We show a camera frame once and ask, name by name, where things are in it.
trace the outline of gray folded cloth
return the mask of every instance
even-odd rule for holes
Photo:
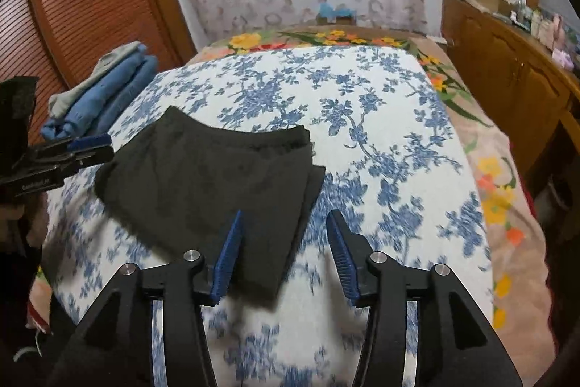
[[[54,119],[64,117],[71,106],[85,93],[86,90],[90,89],[99,81],[99,79],[106,75],[112,68],[117,66],[117,64],[123,61],[127,56],[136,52],[140,44],[140,41],[132,41],[131,43],[115,48],[97,61],[91,76],[86,78],[82,83],[77,84],[66,92],[51,95],[48,99],[48,115]]]

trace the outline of blue fabric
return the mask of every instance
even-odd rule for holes
[[[126,57],[112,68],[93,87],[86,91],[61,119],[48,119],[40,130],[45,140],[60,140],[82,137],[97,118],[107,101],[115,95],[134,75],[143,63],[146,46],[140,45],[137,52]]]
[[[133,99],[153,81],[157,72],[157,63],[157,57],[145,57],[145,61],[139,66],[129,83],[115,97],[109,100],[101,114],[95,118],[91,128],[86,133],[87,135],[102,135],[108,132],[111,125],[133,102]]]

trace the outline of white cable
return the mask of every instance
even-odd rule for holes
[[[38,355],[39,355],[40,357],[42,357],[42,353],[41,353],[41,351],[40,351],[40,345],[38,344],[38,335],[39,335],[39,334],[40,334],[40,330],[39,330],[39,329],[37,329],[37,333],[34,335],[34,341],[36,342],[36,345],[37,345],[37,351],[38,351]]]
[[[12,358],[12,360],[13,360],[15,363],[17,363],[17,362],[18,362],[18,359],[20,359],[20,357],[21,357],[23,354],[26,354],[26,353],[36,353],[36,352],[37,352],[37,349],[36,349],[34,346],[26,346],[26,347],[21,347],[21,348],[20,348],[20,349],[19,349],[19,350],[16,352],[16,354],[14,355],[14,357]]]

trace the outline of cardboard box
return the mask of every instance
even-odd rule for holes
[[[504,0],[475,0],[484,6],[486,9],[489,9],[489,12],[496,12],[498,14],[505,15],[509,17],[511,15],[511,11],[515,10],[515,5],[512,5]]]

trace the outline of bed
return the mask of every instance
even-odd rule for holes
[[[203,311],[218,385],[349,385],[366,322],[341,293],[324,218],[340,208],[401,263],[446,262],[494,324],[525,384],[554,357],[543,234],[509,141],[439,47],[358,28],[242,34],[159,74],[111,128],[118,149],[170,105],[211,126],[260,132],[305,125],[327,176],[274,309],[226,296]],[[111,219],[95,168],[49,194],[43,268],[78,322],[118,267],[164,264]],[[408,305],[405,384],[413,385],[417,314]],[[155,305],[156,385],[166,384]]]

